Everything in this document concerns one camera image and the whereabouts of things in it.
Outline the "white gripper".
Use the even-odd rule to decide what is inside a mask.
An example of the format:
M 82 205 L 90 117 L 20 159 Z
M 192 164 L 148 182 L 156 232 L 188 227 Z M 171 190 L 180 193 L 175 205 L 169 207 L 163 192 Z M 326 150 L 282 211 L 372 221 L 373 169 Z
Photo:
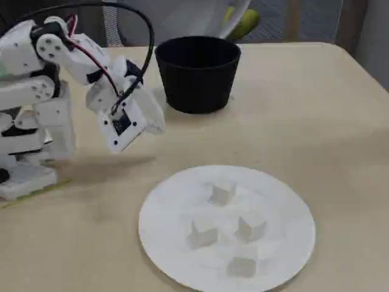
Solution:
M 115 58 L 108 66 L 107 71 L 112 77 L 119 95 L 122 95 L 141 73 L 140 68 L 124 56 Z M 165 116 L 160 103 L 145 86 L 137 88 L 136 93 L 136 100 L 148 122 L 144 132 L 162 134 Z M 97 114 L 99 111 L 110 109 L 118 99 L 111 83 L 105 75 L 102 75 L 87 92 L 86 107 Z

